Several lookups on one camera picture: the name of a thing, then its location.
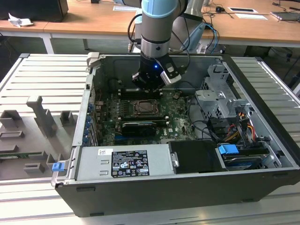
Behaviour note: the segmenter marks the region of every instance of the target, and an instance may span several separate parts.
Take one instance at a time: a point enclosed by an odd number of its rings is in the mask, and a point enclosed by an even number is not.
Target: white paper
[[[113,11],[127,11],[127,12],[136,12],[139,8],[130,7],[130,6],[114,6]]]
[[[33,25],[33,23],[31,22],[30,19],[20,19],[17,17],[12,16],[10,13],[9,15],[9,19],[8,21],[10,21],[10,23],[18,28],[20,28],[21,26],[29,26],[29,25]]]
[[[113,149],[98,149],[99,156],[109,156],[113,152]]]
[[[263,15],[241,14],[241,13],[236,13],[235,15],[240,19],[267,20],[267,18],[264,17]]]

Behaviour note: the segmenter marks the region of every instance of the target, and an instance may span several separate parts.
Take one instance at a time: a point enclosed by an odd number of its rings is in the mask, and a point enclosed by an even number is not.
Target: blue plastic tab
[[[65,163],[53,163],[52,171],[53,172],[63,172],[63,171],[65,171]]]
[[[219,147],[221,154],[238,154],[239,150],[235,144],[222,144]]]

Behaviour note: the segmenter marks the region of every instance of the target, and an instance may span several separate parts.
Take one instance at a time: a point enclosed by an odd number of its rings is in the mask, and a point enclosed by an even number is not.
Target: wooden desk
[[[254,8],[260,14],[271,11],[283,11],[272,5],[273,0],[214,0],[227,7]],[[281,1],[281,5],[289,11],[289,7],[300,8],[296,2]],[[80,38],[87,47],[86,39],[126,40],[127,27],[135,12],[113,11],[113,3],[100,2],[91,4],[90,0],[68,0],[69,11],[61,23],[34,22],[34,26],[17,28],[8,21],[0,21],[0,32],[6,36],[40,37],[43,39],[48,53],[54,53],[51,38]],[[216,6],[203,7],[203,12],[215,12]],[[220,34],[220,44],[228,45],[260,45],[300,47],[300,24],[297,22],[278,22],[272,15],[265,15],[268,20],[239,19],[235,14],[217,14],[212,19],[215,29]],[[206,30],[202,43],[209,43],[213,35]]]
[[[113,2],[91,4],[90,0],[68,0],[69,11],[63,22],[49,22],[44,32],[127,35],[127,27],[135,12],[113,11]]]
[[[221,4],[226,12],[232,13],[227,7],[253,8],[259,14],[270,12],[283,12],[283,9],[272,5],[276,0],[214,0]],[[289,7],[300,8],[300,3],[281,1],[281,6],[291,11]],[[216,12],[216,6],[203,7],[202,12]],[[214,28],[220,33],[220,44],[232,45],[262,45],[262,46],[297,46],[300,47],[300,23],[278,22],[273,15],[264,15],[268,20],[240,19],[235,14],[216,14],[212,18]],[[210,18],[205,15],[205,20],[210,23]],[[211,31],[206,30],[203,39],[211,39]]]
[[[23,32],[44,32],[44,27],[48,24],[46,21],[36,21],[33,26],[15,27],[7,20],[0,20],[0,32],[2,31],[23,31]]]

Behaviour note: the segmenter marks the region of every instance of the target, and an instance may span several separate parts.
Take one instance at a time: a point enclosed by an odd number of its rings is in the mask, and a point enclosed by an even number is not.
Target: power supply label
[[[147,151],[113,151],[112,177],[149,176]]]

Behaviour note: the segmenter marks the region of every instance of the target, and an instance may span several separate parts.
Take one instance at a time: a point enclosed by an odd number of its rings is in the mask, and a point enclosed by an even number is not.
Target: robotic arm
[[[142,8],[141,62],[132,81],[143,90],[155,90],[181,79],[186,67],[169,56],[173,22],[180,15],[202,22],[203,0],[114,0]]]

